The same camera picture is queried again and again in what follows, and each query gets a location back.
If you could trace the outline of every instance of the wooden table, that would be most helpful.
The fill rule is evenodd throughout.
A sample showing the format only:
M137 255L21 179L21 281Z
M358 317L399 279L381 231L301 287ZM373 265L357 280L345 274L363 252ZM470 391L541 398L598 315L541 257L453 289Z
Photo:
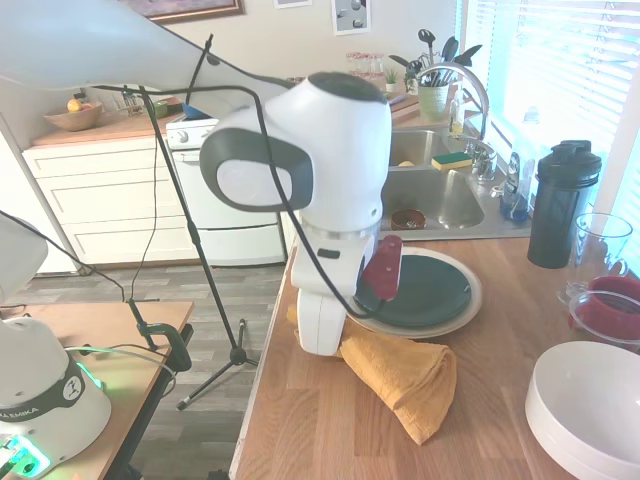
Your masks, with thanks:
M193 304L139 303L138 308L145 321L167 323L182 331L191 315ZM29 307L27 311L34 318L49 325L64 346L90 344L94 347L107 347L120 343L146 346L136 329L136 322L129 306L124 303L42 305ZM157 338L158 345L162 347L158 351L166 354L167 345L161 342L162 337ZM156 360L161 358L153 354L149 356ZM52 470L44 477L47 480L106 478L123 442L141 415L143 406L150 400L150 393L162 371L153 363L125 355L80 357L74 353L74 357L81 358L91 373L106 383L106 393L111 400L111 418L95 442L79 455Z
M536 359L569 339L555 292L562 271L526 257L528 239L416 242L468 265L483 306L438 338L458 358L455 399L440 431L416 445L341 360L302 351L286 320L283 281L268 345L232 465L236 480L569 480L538 445L524 413Z

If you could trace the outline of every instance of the glass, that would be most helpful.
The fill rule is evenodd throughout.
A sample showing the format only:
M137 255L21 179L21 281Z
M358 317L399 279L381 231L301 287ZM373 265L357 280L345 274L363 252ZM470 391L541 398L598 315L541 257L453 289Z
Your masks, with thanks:
M585 213L576 218L576 237L567 265L567 283L558 298L565 304L589 284L604 276L624 276L629 271L622 251L633 233L625 220L606 213Z
M355 75L358 72L358 64L356 62L356 57L358 55L358 52L347 53L347 64L349 65L347 71L350 75Z
M640 302L619 293L585 291L569 303L573 340L640 350Z

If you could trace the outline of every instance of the cabinet door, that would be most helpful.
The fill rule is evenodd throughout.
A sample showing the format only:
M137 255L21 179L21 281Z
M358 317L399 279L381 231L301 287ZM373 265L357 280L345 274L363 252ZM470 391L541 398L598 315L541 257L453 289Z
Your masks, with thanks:
M38 181L62 225L152 218L153 168ZM166 167L157 169L158 216L183 215Z

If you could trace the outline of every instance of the green led light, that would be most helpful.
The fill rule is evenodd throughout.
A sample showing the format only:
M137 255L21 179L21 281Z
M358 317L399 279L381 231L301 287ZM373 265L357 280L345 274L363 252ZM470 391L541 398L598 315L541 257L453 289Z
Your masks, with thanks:
M91 375L91 372L89 371L89 369L87 367L85 367L80 362L77 362L77 363L78 363L78 366L82 369L82 371L89 376L91 381L96 384L96 387L98 387L100 390L102 390L102 382L100 380L98 380L96 377L94 377L93 375Z
M7 448L11 450L18 450L18 452L11 458L11 462L16 464L14 467L14 473L17 473L25 478L33 478L44 472L51 460L44 456L44 454L33 444L28 438L22 435L16 435L11 438ZM25 465L35 464L31 470L25 472L23 470Z

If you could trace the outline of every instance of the dish sponge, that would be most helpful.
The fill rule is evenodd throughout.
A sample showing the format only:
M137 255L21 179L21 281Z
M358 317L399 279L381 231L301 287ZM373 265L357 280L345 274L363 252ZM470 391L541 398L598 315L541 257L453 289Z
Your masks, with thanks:
M431 165L438 170L451 170L453 168L468 167L471 165L471 157L464 152L448 153L433 157Z

